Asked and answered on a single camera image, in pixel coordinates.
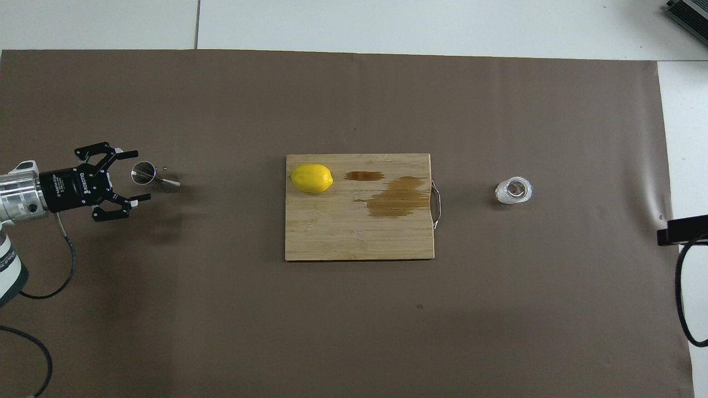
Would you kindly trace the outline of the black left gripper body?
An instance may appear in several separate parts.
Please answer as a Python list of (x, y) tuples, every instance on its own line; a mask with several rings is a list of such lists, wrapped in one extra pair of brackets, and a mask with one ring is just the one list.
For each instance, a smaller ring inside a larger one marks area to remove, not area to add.
[(113, 197), (108, 172), (88, 163), (39, 173), (39, 186), (45, 207), (52, 213), (98, 206)]

